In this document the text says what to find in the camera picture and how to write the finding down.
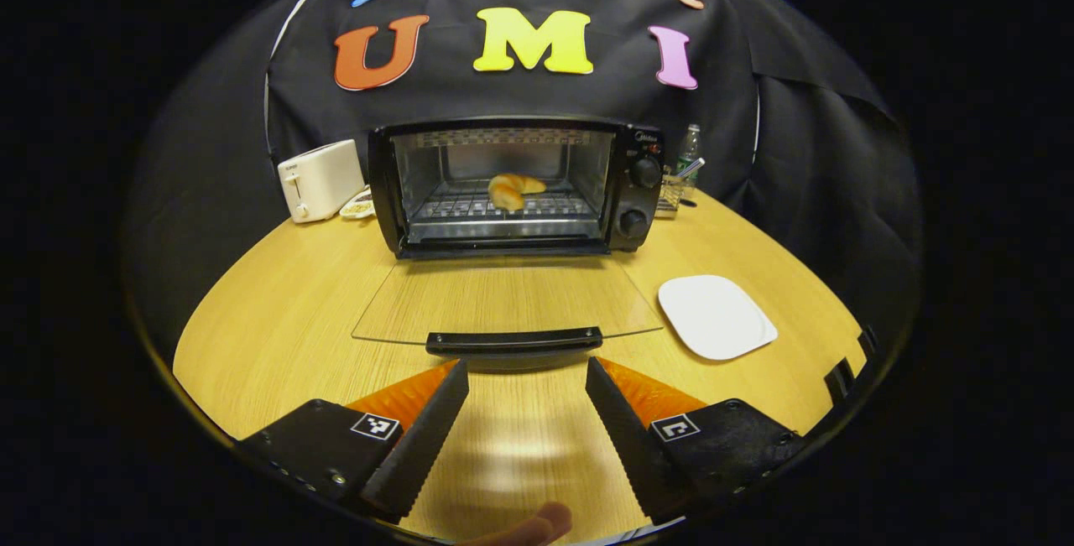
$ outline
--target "wire basket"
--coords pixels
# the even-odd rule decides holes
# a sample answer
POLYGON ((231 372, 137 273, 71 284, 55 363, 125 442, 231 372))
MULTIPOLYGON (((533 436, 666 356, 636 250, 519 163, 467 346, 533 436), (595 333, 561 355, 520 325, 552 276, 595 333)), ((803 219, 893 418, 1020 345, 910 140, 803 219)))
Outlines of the wire basket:
POLYGON ((661 182, 661 199, 656 202, 656 217, 674 217, 679 213, 679 201, 686 191, 686 179, 674 175, 664 175, 661 182))

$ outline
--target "oven knob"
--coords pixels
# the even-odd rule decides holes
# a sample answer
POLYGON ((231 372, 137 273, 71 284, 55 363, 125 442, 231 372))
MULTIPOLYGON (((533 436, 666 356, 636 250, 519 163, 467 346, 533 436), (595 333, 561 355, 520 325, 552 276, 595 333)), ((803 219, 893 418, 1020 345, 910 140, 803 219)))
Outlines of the oven knob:
POLYGON ((645 156, 630 164, 630 181, 638 187, 651 188, 664 178, 659 163, 652 156, 645 156))
POLYGON ((638 210, 630 210, 619 216, 619 229, 627 238, 641 238, 649 231, 649 217, 638 210))

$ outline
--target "water bottle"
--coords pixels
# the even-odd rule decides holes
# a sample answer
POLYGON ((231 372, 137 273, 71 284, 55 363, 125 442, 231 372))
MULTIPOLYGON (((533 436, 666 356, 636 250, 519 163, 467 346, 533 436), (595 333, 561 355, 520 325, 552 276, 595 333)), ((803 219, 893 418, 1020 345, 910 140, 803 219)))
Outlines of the water bottle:
MULTIPOLYGON (((681 172, 691 162, 697 160, 699 156, 701 156, 701 128, 697 125, 690 125, 686 127, 686 136, 683 136, 682 144, 679 144, 679 161, 676 164, 674 172, 681 172)), ((690 200, 694 198, 694 188, 697 187, 698 172, 700 171, 694 171, 694 174, 686 177, 686 183, 683 184, 683 199, 690 200)))

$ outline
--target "letter m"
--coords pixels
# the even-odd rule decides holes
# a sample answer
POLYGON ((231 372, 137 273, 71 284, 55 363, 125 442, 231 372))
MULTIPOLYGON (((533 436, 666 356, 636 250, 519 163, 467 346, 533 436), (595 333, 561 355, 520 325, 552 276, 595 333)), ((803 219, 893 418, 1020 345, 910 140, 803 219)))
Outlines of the letter m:
POLYGON ((507 56, 510 43, 519 61, 533 70, 552 47, 545 60, 545 68, 552 72, 589 74, 593 63, 585 57, 585 26, 590 16, 574 11, 557 11, 548 16, 540 28, 514 8, 490 8, 477 12, 485 23, 484 52, 474 60, 474 69, 480 72, 510 70, 514 60, 507 56))

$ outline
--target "white plate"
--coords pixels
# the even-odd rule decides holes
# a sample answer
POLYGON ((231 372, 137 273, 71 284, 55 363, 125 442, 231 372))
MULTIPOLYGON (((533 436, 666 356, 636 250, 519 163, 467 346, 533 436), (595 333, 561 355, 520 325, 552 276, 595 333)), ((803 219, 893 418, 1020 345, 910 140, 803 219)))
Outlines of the white plate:
POLYGON ((362 217, 375 215, 376 213, 376 209, 373 207, 373 193, 369 191, 369 186, 365 186, 362 191, 359 191, 353 198, 348 200, 347 203, 343 205, 343 209, 339 209, 339 216, 348 219, 360 219, 362 217), (352 204, 360 201, 365 202, 365 204, 362 204, 362 210, 349 210, 352 204))
POLYGON ((780 335, 750 294, 726 277, 669 279, 659 301, 679 337, 702 358, 734 359, 780 335))

